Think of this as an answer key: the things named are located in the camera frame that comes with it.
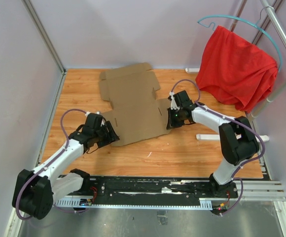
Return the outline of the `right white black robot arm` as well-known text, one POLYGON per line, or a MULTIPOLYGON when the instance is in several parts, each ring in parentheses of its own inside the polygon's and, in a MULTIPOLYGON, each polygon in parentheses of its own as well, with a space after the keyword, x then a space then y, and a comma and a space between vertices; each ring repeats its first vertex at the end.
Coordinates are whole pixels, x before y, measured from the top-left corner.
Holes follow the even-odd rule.
POLYGON ((259 144, 246 117, 229 117, 211 110, 203 103, 192 102, 187 92, 170 92, 167 129, 199 123, 219 134, 223 159, 209 177, 209 193, 221 197, 232 183, 240 166, 259 151, 259 144))

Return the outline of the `brown cardboard box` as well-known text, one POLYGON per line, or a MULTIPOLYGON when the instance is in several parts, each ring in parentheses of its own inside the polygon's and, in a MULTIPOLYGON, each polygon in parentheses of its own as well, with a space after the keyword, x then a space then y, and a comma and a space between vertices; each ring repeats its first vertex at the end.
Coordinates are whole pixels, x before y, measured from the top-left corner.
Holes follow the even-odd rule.
POLYGON ((149 63, 106 70, 99 75, 101 99, 111 110, 103 116, 110 121, 120 147, 168 134, 167 98, 157 99, 159 81, 149 63))

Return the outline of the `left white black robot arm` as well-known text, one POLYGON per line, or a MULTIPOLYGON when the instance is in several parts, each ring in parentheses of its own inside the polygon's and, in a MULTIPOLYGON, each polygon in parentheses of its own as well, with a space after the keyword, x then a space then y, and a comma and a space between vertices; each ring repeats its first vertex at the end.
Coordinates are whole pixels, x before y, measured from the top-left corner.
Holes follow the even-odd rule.
POLYGON ((17 176, 12 206, 21 220, 43 219, 54 204, 66 195, 86 195, 95 191, 90 174, 73 169, 65 177, 63 171, 90 148, 107 146, 119 140, 109 120, 98 113, 86 112, 86 121, 71 134, 49 159, 32 170, 23 169, 17 176))

